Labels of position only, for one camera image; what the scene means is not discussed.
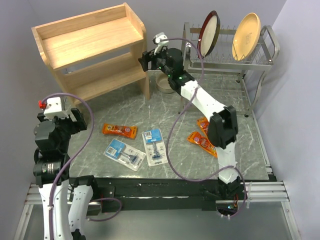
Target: cable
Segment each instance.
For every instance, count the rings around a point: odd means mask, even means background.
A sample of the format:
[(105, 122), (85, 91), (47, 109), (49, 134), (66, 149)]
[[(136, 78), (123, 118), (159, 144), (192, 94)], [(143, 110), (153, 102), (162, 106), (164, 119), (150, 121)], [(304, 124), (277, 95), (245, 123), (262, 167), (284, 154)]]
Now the cable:
[(66, 168), (69, 167), (69, 165), (71, 164), (71, 162), (76, 158), (76, 156), (78, 156), (78, 154), (85, 148), (85, 146), (87, 145), (89, 139), (91, 138), (91, 135), (94, 131), (94, 126), (95, 126), (95, 118), (94, 118), (94, 114), (90, 108), (90, 106), (80, 97), (73, 95), (71, 93), (53, 93), (50, 94), (48, 96), (46, 96), (41, 103), (45, 103), (45, 101), (47, 101), (50, 98), (54, 98), (54, 97), (61, 97), (61, 96), (68, 96), (68, 97), (72, 97), (75, 99), (78, 99), (81, 103), (83, 103), (83, 105), (88, 109), (89, 113), (90, 113), (90, 117), (91, 117), (91, 122), (92, 122), (92, 126), (89, 132), (89, 135), (87, 137), (87, 139), (85, 140), (84, 144), (79, 148), (79, 150), (65, 163), (65, 165), (61, 168), (61, 170), (59, 171), (59, 173), (56, 175), (53, 183), (52, 183), (52, 188), (50, 190), (50, 195), (49, 195), (49, 239), (53, 240), (54, 239), (54, 224), (53, 224), (53, 201), (54, 201), (54, 194), (55, 194), (55, 190), (57, 187), (57, 182), (60, 179), (60, 177), (62, 176), (63, 172), (66, 170)]
[[(164, 42), (164, 41), (173, 41), (173, 40), (182, 40), (182, 41), (186, 41), (188, 43), (191, 44), (191, 46), (196, 50), (196, 53), (200, 59), (200, 63), (201, 63), (201, 78), (200, 80), (198, 81), (199, 85), (200, 83), (202, 83), (202, 81), (204, 80), (204, 76), (205, 76), (205, 67), (204, 67), (204, 60), (203, 60), (203, 57), (201, 55), (201, 53), (199, 52), (198, 48), (195, 46), (195, 44), (186, 39), (186, 38), (183, 38), (183, 37), (174, 37), (174, 38), (166, 38), (166, 39), (161, 39), (160, 41), (161, 42)], [(179, 121), (179, 119), (181, 118), (181, 116), (183, 114), (185, 114), (185, 112), (187, 111), (187, 109), (191, 106), (192, 104), (192, 101), (195, 99), (195, 97), (197, 96), (197, 92), (198, 92), (198, 89), (199, 89), (200, 86), (198, 86), (195, 91), (194, 91), (194, 94), (193, 96), (191, 97), (190, 101), (187, 103), (187, 105), (183, 108), (183, 110), (180, 112), (180, 114), (178, 115), (177, 119), (174, 121), (171, 129), (170, 129), (170, 132), (169, 132), (169, 135), (168, 135), (168, 138), (167, 138), (167, 141), (165, 143), (165, 153), (166, 153), (166, 156), (167, 156), (167, 159), (168, 159), (168, 163), (172, 169), (172, 171), (178, 176), (180, 177), (181, 179), (183, 180), (186, 180), (186, 181), (189, 181), (189, 182), (202, 182), (202, 181), (205, 181), (205, 180), (208, 180), (210, 178), (212, 178), (214, 175), (217, 175), (218, 173), (220, 173), (221, 171), (225, 170), (225, 169), (235, 169), (238, 173), (239, 173), (239, 176), (241, 177), (241, 180), (243, 182), (243, 190), (244, 190), (244, 198), (243, 198), (243, 203), (240, 207), (240, 209), (238, 210), (238, 212), (236, 212), (235, 214), (233, 214), (231, 217), (234, 217), (236, 216), (242, 209), (243, 207), (245, 206), (245, 203), (246, 203), (246, 198), (247, 198), (247, 190), (246, 190), (246, 182), (245, 182), (245, 179), (244, 177), (242, 176), (241, 172), (239, 169), (237, 169), (235, 166), (232, 166), (232, 165), (229, 165), (229, 166), (224, 166), (222, 168), (220, 168), (218, 171), (210, 174), (209, 176), (205, 177), (205, 178), (202, 178), (202, 179), (191, 179), (191, 178), (187, 178), (187, 177), (184, 177), (182, 176), (176, 169), (175, 167), (173, 166), (171, 160), (170, 160), (170, 157), (169, 157), (169, 142), (170, 142), (170, 138), (171, 138), (171, 135), (174, 131), (174, 128), (177, 124), (177, 122)]]
[(116, 201), (119, 203), (119, 208), (118, 210), (115, 212), (115, 214), (113, 214), (112, 216), (110, 217), (107, 217), (107, 218), (104, 218), (104, 219), (92, 219), (92, 218), (87, 218), (88, 221), (91, 221), (91, 222), (104, 222), (104, 221), (108, 221), (110, 219), (113, 219), (115, 216), (117, 216), (120, 211), (121, 211), (121, 208), (122, 208), (122, 202), (117, 199), (117, 198), (114, 198), (114, 197), (104, 197), (104, 198), (98, 198), (98, 199), (95, 199), (95, 200), (92, 200), (91, 202), (96, 202), (96, 201)]

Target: yellow plate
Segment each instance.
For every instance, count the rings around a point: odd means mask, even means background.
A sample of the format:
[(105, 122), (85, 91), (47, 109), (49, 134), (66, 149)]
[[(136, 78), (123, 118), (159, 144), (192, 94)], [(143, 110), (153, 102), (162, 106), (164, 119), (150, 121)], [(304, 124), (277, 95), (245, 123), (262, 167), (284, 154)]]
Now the yellow plate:
[(240, 22), (232, 43), (232, 55), (236, 61), (248, 57), (255, 49), (261, 30), (260, 19), (251, 12)]

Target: shelf board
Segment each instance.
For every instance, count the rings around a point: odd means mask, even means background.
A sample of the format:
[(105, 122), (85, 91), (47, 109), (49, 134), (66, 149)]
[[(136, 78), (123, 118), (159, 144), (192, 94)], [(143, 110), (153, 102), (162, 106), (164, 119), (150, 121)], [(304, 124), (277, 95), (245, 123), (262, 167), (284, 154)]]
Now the shelf board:
[(72, 94), (87, 101), (145, 77), (146, 73), (129, 52), (69, 73), (64, 79)]
[(142, 42), (127, 17), (43, 39), (54, 70)]

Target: red connector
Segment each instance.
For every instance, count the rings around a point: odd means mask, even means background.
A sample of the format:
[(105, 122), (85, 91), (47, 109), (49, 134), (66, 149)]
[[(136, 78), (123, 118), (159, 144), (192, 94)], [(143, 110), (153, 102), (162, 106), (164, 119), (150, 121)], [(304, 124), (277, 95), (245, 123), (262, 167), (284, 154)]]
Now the red connector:
[(39, 104), (39, 108), (41, 108), (41, 109), (46, 109), (46, 107), (47, 107), (47, 104), (42, 103), (41, 101), (39, 101), (38, 104)]

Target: gray floor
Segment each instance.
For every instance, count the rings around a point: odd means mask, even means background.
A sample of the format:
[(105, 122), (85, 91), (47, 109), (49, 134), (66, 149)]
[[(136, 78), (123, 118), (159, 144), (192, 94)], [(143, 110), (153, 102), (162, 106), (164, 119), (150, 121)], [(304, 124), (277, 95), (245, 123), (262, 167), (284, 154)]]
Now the gray floor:
[[(96, 177), (119, 178), (177, 178), (169, 164), (149, 167), (147, 160), (135, 172), (103, 155), (113, 138), (125, 142), (145, 152), (141, 133), (160, 128), (167, 140), (169, 130), (178, 116), (180, 96), (176, 93), (164, 94), (155, 86), (155, 74), (150, 75), (151, 99), (144, 99), (138, 86), (133, 83), (96, 97), (88, 104), (95, 116), (94, 132), (82, 153), (75, 159), (70, 169), (71, 177), (94, 175)], [(208, 74), (202, 87), (226, 106), (233, 105), (238, 111), (239, 134), (235, 147), (237, 166), (246, 180), (267, 180), (265, 159), (262, 153), (255, 122), (252, 117), (244, 117), (248, 99), (237, 75)], [(188, 178), (203, 178), (218, 170), (216, 158), (189, 143), (187, 137), (193, 131), (201, 132), (197, 119), (203, 117), (195, 107), (191, 107), (177, 123), (170, 140), (169, 156), (174, 167)], [(135, 139), (121, 136), (103, 135), (104, 123), (138, 126)], [(69, 154), (72, 156), (83, 144), (88, 132), (80, 132), (71, 138)]]
[[(44, 239), (43, 229), (42, 205), (35, 205), (24, 240)], [(123, 211), (107, 222), (86, 222), (84, 233), (87, 240), (292, 239), (281, 202), (252, 202), (230, 221), (197, 209)]]

